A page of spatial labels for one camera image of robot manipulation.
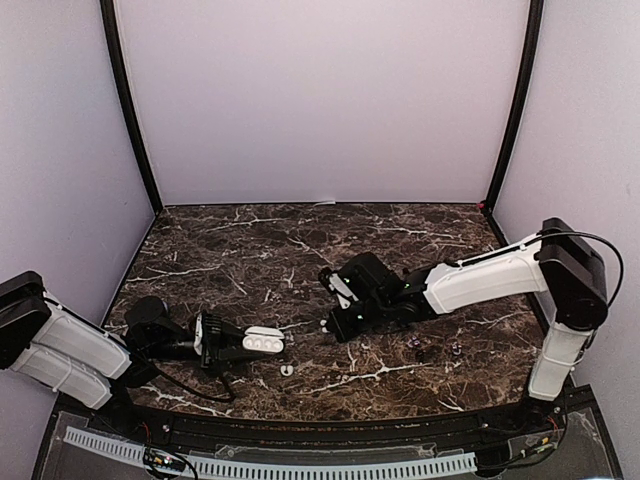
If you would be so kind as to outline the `white earbud charging case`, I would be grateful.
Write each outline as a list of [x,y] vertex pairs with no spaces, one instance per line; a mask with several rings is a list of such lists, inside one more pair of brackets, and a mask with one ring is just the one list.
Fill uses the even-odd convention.
[[276,328],[252,326],[245,330],[242,346],[245,350],[267,355],[284,351],[285,336]]

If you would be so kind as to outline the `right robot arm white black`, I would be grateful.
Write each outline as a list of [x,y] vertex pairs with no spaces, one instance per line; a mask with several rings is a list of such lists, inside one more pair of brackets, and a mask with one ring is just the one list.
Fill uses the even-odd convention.
[[549,293],[555,316],[530,373],[528,397],[510,413],[511,426],[530,434],[547,420],[547,402],[559,396],[619,294],[607,289],[605,262],[592,241],[612,245],[552,217],[539,232],[503,248],[403,275],[371,252],[358,254],[340,269],[320,272],[320,283],[338,301],[320,325],[344,343],[386,322],[406,325],[495,299]]

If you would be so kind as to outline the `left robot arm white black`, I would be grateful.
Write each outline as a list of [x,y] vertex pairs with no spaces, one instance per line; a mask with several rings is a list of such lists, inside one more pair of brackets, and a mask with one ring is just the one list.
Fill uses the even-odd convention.
[[61,304],[42,277],[25,271],[1,284],[1,367],[27,375],[100,410],[120,436],[141,427],[140,412],[125,399],[128,392],[162,377],[182,390],[194,388],[158,367],[159,362],[196,363],[222,380],[235,366],[283,352],[284,335],[274,328],[241,329],[201,312],[192,330],[170,318],[156,296],[139,299],[125,314],[126,332],[118,336]]

